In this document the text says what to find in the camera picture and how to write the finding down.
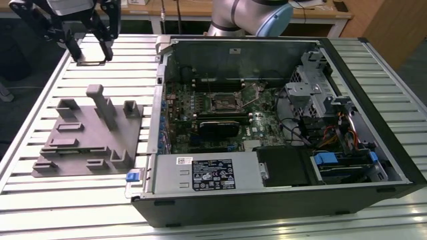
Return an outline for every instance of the metal bracket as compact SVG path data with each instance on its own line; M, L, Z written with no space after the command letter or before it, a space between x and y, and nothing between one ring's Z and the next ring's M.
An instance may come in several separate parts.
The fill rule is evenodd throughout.
M171 36L169 35L158 36L158 39L155 41L155 52L159 55L162 55L170 45L171 45Z

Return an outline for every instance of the motherboard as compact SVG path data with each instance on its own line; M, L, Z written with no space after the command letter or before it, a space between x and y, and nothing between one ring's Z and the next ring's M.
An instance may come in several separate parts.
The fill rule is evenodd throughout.
M279 88L261 81L203 80L171 82L166 88L171 153L245 152L285 145L275 114Z

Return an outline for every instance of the cable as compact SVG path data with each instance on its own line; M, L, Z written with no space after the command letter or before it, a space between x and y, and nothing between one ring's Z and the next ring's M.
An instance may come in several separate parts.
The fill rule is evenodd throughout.
M291 142L289 143L290 145L293 144L293 142L294 142L294 141L297 141L297 142L305 142L303 140L294 139L295 129L298 129L298 128L299 128L299 126L297 126L297 127L294 127L294 128L293 128L293 132L291 132L291 139L285 140L285 141L291 141Z
M329 126L326 129L325 129L325 132L324 132L324 140L328 139L328 133L329 133L329 129L334 128L336 126Z
M353 134L353 144L354 144L354 148L358 150L358 134L354 130L349 129L349 132Z
M183 34L183 23L182 23L182 10L181 10L181 0L177 1L177 11L178 11L178 34Z
M162 19L162 29L163 29L163 33L162 34L167 34L167 24L166 24L167 11L166 11L166 2L165 2L165 0L162 0L161 19Z
M298 7L294 7L293 5L293 8L295 8L295 9L302 9L302 12L303 12L303 14L305 14L305 24L308 23L308 16L306 16L306 8L303 7L303 5L299 3L299 1L298 0L295 0L294 1L302 8L298 8Z
M278 98L275 100L275 103L274 103L274 108L275 108L275 117L281 120L279 118L279 113L278 113L278 105L279 105L279 98L281 98L281 95L282 95L282 92L283 90L287 88L287 85L285 85L279 91L279 94L278 94ZM295 134L297 137L299 137L299 139L303 141L305 144L308 144L309 146L313 146L313 143L301 135L298 134L287 125L285 125L281 121L281 125L285 127L286 130L289 130L291 133Z
M43 86L14 86L7 87L6 89L45 89Z

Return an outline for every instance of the barcode sticker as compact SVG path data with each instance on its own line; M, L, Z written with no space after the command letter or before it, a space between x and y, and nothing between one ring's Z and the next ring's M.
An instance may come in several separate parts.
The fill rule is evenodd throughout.
M178 157L177 158L177 164L193 164L194 157L191 156L185 156L185 157Z

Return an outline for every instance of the desk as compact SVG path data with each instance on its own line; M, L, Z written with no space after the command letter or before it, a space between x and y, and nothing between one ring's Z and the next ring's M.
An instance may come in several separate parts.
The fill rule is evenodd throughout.
M10 0L0 0L0 18L17 18L9 6ZM183 21L211 21L213 2L209 0L181 0L181 14ZM166 20L178 20L177 3L174 0L165 0ZM161 25L162 0L151 0L147 5L130 4L122 9L123 20L149 20L154 34L162 34ZM328 24L333 25L329 37L338 38L342 34L348 21L354 17L350 12L340 12L334 7L333 0L326 5L312 9L294 10L291 23L294 24Z
M153 0L154 6L151 11L151 24L153 31L155 34L161 34L161 9L162 1ZM213 15L213 1L209 0L181 0L181 15L183 21L211 21ZM174 0L165 0L166 8L166 20L177 21L178 20L178 10L177 2ZM328 24L333 25L333 28L329 32L329 37L338 38L345 29L349 19L354 17L350 12L340 12L336 10L333 0L328 1L325 7L313 7L314 10L306 11L306 20L305 20L305 11L302 9L294 9L294 16L291 23L294 24Z

